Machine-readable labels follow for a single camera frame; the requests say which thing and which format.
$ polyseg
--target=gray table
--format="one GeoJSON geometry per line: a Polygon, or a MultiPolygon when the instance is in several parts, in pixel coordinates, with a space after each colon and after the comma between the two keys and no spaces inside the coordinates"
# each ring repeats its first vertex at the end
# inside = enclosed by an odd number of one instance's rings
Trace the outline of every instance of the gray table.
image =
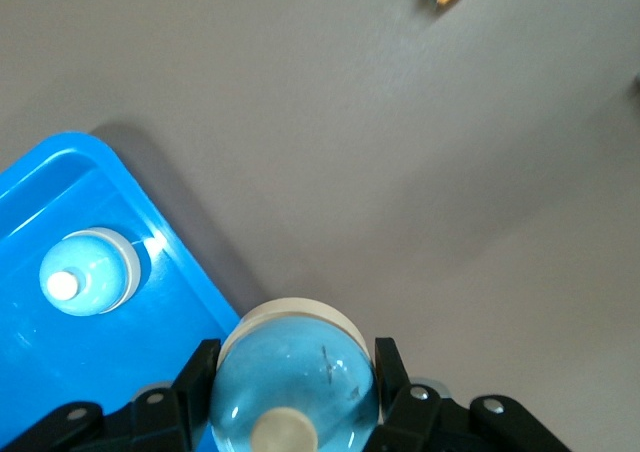
{"type": "Polygon", "coordinates": [[[240,312],[640,443],[640,0],[0,0],[0,169],[92,132],[240,312]]]}

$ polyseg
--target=silver screw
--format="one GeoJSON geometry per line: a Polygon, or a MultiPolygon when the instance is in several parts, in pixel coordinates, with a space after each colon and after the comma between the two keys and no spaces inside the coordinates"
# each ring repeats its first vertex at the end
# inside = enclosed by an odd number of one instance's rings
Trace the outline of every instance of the silver screw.
{"type": "Polygon", "coordinates": [[[484,399],[485,408],[494,414],[504,413],[504,405],[496,399],[484,399]]]}
{"type": "Polygon", "coordinates": [[[158,402],[162,402],[162,399],[164,399],[164,395],[156,392],[155,394],[151,394],[147,397],[147,404],[157,404],[158,402]]]}
{"type": "Polygon", "coordinates": [[[414,385],[411,387],[411,396],[418,400],[427,400],[429,398],[429,392],[421,385],[414,385]]]}
{"type": "Polygon", "coordinates": [[[73,409],[67,414],[67,420],[78,420],[85,415],[87,415],[87,409],[85,409],[84,407],[79,407],[77,409],[73,409]]]}

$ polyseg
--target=beige cap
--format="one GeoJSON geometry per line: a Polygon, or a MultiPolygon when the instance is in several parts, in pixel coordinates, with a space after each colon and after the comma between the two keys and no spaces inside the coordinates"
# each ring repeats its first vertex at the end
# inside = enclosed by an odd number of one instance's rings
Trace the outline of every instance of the beige cap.
{"type": "Polygon", "coordinates": [[[251,431],[252,452],[317,452],[318,434],[309,418],[290,407],[260,416],[251,431]]]}
{"type": "Polygon", "coordinates": [[[353,322],[342,312],[317,300],[287,297],[265,302],[251,310],[242,318],[238,326],[231,332],[231,335],[227,337],[227,340],[222,345],[220,356],[218,357],[218,367],[220,367],[229,350],[238,339],[249,334],[265,322],[291,316],[312,317],[328,322],[349,335],[360,346],[367,357],[370,358],[364,337],[353,322]]]}

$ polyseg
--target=gray surface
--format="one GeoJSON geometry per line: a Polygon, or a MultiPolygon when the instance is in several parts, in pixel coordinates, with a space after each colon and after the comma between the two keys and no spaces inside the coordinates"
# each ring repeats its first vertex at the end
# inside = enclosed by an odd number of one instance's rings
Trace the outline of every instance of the gray surface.
{"type": "Polygon", "coordinates": [[[110,143],[242,312],[640,443],[640,0],[0,0],[0,169],[110,143]]]}

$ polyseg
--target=blue tray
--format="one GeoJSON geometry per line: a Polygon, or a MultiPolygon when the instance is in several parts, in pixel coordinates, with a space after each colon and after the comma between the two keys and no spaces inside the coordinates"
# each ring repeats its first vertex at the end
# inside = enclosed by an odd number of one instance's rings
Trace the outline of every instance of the blue tray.
{"type": "Polygon", "coordinates": [[[121,408],[140,388],[174,379],[202,339],[225,339],[237,322],[98,139],[53,136],[0,175],[0,447],[67,402],[121,408]],[[140,287],[113,312],[66,315],[43,296],[40,263],[67,234],[96,226],[132,242],[140,287]]]}

